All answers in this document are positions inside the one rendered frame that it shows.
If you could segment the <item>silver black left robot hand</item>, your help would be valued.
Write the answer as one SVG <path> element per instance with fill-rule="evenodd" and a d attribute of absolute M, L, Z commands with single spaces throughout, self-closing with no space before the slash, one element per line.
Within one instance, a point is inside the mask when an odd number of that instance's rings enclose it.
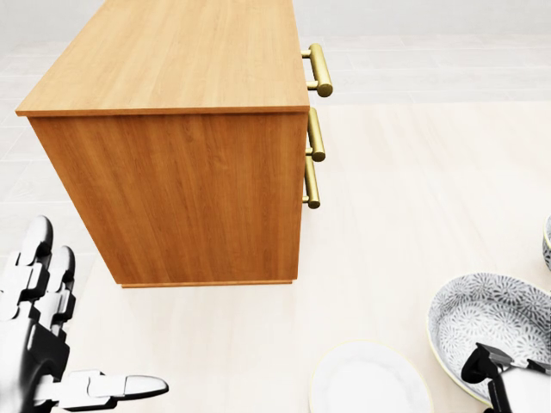
<path fill-rule="evenodd" d="M 65 371 L 70 354 L 64 323 L 72 318 L 76 259 L 53 249 L 53 226 L 37 216 L 0 274 L 0 413 L 111 410 L 153 398 L 168 384 L 146 375 Z"/>

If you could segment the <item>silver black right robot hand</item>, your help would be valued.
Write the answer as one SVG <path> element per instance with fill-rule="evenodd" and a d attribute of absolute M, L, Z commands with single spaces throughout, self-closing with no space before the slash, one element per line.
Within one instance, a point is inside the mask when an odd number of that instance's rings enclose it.
<path fill-rule="evenodd" d="M 530 358 L 514 361 L 504 351 L 478 342 L 461 379 L 486 382 L 492 407 L 484 413 L 551 413 L 551 364 Z"/>

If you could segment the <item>white plate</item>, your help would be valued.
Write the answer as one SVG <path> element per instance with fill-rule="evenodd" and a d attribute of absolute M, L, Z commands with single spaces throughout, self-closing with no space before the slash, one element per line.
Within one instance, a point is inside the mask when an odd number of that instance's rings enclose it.
<path fill-rule="evenodd" d="M 310 413 L 434 413 L 429 388 L 400 352 L 370 340 L 329 350 L 313 371 Z"/>

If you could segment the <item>grey patterned bowl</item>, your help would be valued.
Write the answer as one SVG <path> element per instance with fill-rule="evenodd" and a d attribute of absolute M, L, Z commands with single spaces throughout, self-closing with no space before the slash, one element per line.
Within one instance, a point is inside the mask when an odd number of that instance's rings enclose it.
<path fill-rule="evenodd" d="M 549 271 L 551 271 L 551 214 L 549 214 L 543 223 L 542 255 Z"/>
<path fill-rule="evenodd" d="M 501 274 L 456 277 L 433 297 L 427 334 L 445 373 L 471 397 L 490 405 L 485 380 L 469 384 L 461 378 L 468 356 L 480 342 L 514 361 L 551 365 L 551 292 Z"/>

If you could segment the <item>wooden cabinet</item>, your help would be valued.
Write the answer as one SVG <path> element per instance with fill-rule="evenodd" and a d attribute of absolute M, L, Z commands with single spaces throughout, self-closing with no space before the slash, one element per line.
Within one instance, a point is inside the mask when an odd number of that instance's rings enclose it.
<path fill-rule="evenodd" d="M 129 288 L 293 281 L 309 108 L 292 0 L 104 0 L 16 113 Z"/>

